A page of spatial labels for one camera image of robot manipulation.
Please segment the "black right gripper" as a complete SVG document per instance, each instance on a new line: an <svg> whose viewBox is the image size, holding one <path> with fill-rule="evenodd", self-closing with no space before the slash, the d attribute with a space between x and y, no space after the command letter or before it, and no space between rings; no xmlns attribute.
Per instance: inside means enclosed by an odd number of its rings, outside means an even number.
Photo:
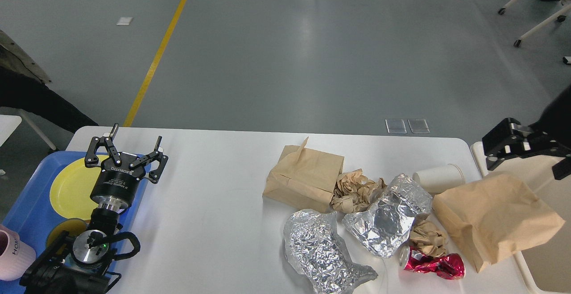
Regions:
<svg viewBox="0 0 571 294"><path fill-rule="evenodd" d="M529 135L530 148L521 143ZM546 129L534 131L514 118L505 118L492 128L482 139L487 156L487 169L495 170L500 164L512 158L529 158L540 155L570 158L570 143L549 133Z"/></svg>

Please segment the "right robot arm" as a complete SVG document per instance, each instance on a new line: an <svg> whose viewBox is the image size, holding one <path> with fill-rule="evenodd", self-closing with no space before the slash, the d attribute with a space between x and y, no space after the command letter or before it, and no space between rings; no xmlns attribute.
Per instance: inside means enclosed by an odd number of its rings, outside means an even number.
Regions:
<svg viewBox="0 0 571 294"><path fill-rule="evenodd" d="M512 158L560 157L552 166L555 180L571 173L571 89L565 88L542 112L540 119L524 126L506 117L484 135L483 150L487 170L495 170Z"/></svg>

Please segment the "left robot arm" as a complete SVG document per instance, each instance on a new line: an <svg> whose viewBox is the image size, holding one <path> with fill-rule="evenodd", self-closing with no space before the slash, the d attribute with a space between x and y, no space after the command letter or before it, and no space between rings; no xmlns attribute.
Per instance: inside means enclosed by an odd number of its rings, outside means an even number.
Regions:
<svg viewBox="0 0 571 294"><path fill-rule="evenodd" d="M169 160L157 138L149 154L120 152L114 145L115 124L106 135L94 136L84 156L86 168L97 168L90 198L96 203L85 231L72 236L61 231L23 273L27 294L106 294L120 281L109 270L115 261L131 259L141 249L136 235L120 223L134 204L140 182L156 184Z"/></svg>

